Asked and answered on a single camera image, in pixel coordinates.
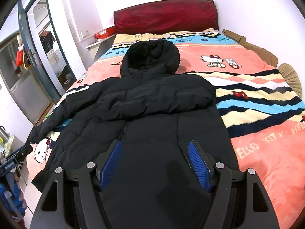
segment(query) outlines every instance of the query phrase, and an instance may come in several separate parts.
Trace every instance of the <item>hello kitty character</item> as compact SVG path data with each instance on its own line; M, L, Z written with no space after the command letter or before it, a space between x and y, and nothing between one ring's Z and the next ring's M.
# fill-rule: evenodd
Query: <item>hello kitty character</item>
M46 159L48 149L50 147L51 139L43 139L38 143L34 151L35 160L42 164L43 160Z
M168 34L168 35L165 35L165 36L163 37L163 39L175 38L175 37L176 37L176 34L175 34L175 33L170 33L170 34Z
M210 56L201 56L201 59L204 62L208 62L207 66L209 67L220 67L225 68L225 64L222 63L222 59L218 55L210 55Z
M238 65L233 59L226 59L226 61L228 62L229 66L233 69L239 69L242 66Z

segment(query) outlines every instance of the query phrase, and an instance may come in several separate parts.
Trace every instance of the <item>jacket hood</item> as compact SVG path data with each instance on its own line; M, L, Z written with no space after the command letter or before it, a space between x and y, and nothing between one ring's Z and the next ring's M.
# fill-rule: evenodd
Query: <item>jacket hood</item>
M179 50L173 43L163 39L141 41L127 50L120 73L122 77L137 72L174 74L179 64Z

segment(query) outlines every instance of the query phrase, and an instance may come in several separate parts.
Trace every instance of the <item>red bag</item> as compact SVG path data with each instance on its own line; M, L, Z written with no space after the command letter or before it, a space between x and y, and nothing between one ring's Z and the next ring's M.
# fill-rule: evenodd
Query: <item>red bag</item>
M16 66L18 67L21 65L23 65L23 49L18 51L16 56Z

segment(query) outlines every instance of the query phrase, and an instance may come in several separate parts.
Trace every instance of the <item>blue gripper pad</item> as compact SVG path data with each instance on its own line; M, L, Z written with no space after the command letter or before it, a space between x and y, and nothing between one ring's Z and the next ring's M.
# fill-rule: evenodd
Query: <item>blue gripper pad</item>
M209 171L206 167L202 157L200 156L196 146L193 142L189 143L189 157L194 166L197 178L199 179L200 185L205 188L208 192L212 191L212 184L209 179Z
M101 179L99 184L100 190L103 190L106 187L108 187L111 178L115 172L116 166L119 163L121 153L122 153L122 142L118 141L102 168Z

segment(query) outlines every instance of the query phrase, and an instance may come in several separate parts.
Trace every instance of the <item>cardboard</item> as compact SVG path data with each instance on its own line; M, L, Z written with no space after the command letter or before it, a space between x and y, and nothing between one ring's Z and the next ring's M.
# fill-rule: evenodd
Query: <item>cardboard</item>
M237 43L242 45L247 50L251 50L251 51L255 52L267 64L269 64L275 68L278 65L279 60L275 55L273 55L271 52L268 52L264 48L260 48L259 46L256 46L256 45L253 45L253 44L247 42L246 38L244 36L241 36L237 33L234 33L232 31L225 30L225 29L222 30L222 33L225 36L230 37L231 39L233 39L234 41L236 41Z

